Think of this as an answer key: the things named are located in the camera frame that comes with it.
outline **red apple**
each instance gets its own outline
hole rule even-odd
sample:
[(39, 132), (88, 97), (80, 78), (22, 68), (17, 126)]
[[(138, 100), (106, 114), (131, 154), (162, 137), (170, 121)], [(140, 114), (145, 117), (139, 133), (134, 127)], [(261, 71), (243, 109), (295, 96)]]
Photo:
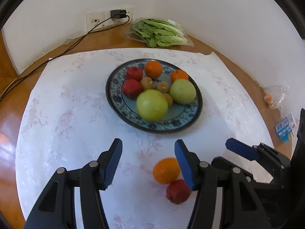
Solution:
[(184, 180), (173, 181), (166, 189), (166, 198), (171, 203), (179, 205), (185, 202), (191, 195), (192, 191), (185, 184)]
[(142, 92), (142, 85), (134, 79), (126, 80), (122, 85), (122, 93), (129, 99), (134, 100)]
[(126, 72), (126, 79), (134, 79), (137, 81), (141, 81), (143, 77), (143, 72), (139, 67), (130, 67)]

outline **kiwi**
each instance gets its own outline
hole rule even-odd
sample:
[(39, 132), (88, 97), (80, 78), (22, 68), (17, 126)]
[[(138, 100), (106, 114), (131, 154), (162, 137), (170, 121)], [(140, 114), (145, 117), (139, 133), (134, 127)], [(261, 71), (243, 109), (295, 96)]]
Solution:
[(162, 93), (168, 93), (170, 91), (170, 85), (167, 82), (159, 82), (156, 90), (159, 90)]
[(140, 84), (142, 85), (143, 90), (154, 88), (153, 80), (150, 77), (143, 77)]
[(173, 98), (170, 96), (170, 94), (164, 93), (163, 95), (165, 96), (165, 98), (167, 100), (168, 107), (173, 105)]

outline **green apple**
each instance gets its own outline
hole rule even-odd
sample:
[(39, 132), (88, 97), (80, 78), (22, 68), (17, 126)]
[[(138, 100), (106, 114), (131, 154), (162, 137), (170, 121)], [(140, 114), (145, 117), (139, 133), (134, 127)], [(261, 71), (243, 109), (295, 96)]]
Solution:
[(186, 79), (177, 79), (170, 88), (170, 95), (179, 104), (190, 104), (196, 98), (196, 89)]
[(161, 120), (167, 113), (167, 100), (158, 90), (148, 89), (142, 92), (136, 101), (139, 115), (146, 121)]

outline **wall outlet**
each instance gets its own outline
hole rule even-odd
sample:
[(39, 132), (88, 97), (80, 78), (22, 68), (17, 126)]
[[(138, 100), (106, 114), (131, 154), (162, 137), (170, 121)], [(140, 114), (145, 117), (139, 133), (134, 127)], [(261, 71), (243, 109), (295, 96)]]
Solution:
[[(110, 15), (110, 11), (114, 10), (114, 9), (125, 9), (126, 10), (126, 14), (130, 17), (130, 22), (133, 20), (133, 13), (134, 13), (134, 8), (133, 7), (118, 7), (118, 8), (113, 8), (110, 10), (106, 10), (104, 11), (104, 17), (105, 19), (111, 17)], [(109, 27), (109, 26), (113, 26), (116, 24), (121, 24), (128, 21), (128, 18), (123, 18), (123, 19), (110, 19), (108, 21), (105, 22), (105, 27)]]
[[(97, 24), (104, 21), (104, 12), (93, 12), (86, 14), (86, 25), (87, 25), (87, 32), (89, 32), (92, 28), (94, 28)], [(105, 27), (104, 23), (96, 27), (94, 30), (101, 29)]]
[[(125, 9), (126, 14), (130, 17), (130, 22), (133, 20), (133, 14), (134, 14), (134, 8), (133, 7), (118, 7), (113, 8), (110, 10), (105, 10), (101, 12), (93, 12), (86, 14), (86, 24), (87, 24), (87, 32), (89, 32), (93, 27), (95, 27), (100, 22), (110, 18), (110, 11), (114, 9)], [(124, 23), (128, 20), (128, 18), (122, 18), (122, 19), (109, 19), (108, 21), (105, 21), (103, 24), (96, 27), (94, 30), (101, 29), (104, 27), (113, 26), (116, 24)]]

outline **fruit plate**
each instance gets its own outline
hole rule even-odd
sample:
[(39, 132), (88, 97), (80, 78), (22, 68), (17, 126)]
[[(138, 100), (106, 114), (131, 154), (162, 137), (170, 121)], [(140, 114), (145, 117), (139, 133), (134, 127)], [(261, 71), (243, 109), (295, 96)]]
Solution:
[(135, 59), (128, 61), (117, 67), (109, 76), (106, 83), (106, 97), (114, 112), (128, 124), (144, 131), (154, 133), (172, 133), (183, 130), (193, 124), (199, 117), (202, 110), (202, 96), (194, 80), (189, 77), (189, 81), (196, 89), (196, 98), (191, 104), (181, 105), (173, 103), (169, 107), (165, 117), (158, 122), (148, 122), (143, 120), (136, 109), (136, 100), (130, 100), (122, 93), (122, 85), (126, 80), (126, 71), (130, 67), (139, 67), (143, 71), (149, 61), (156, 60), (162, 65), (163, 72), (158, 79), (153, 79), (154, 84), (165, 81), (171, 84), (170, 75), (178, 70), (175, 65), (158, 59)]

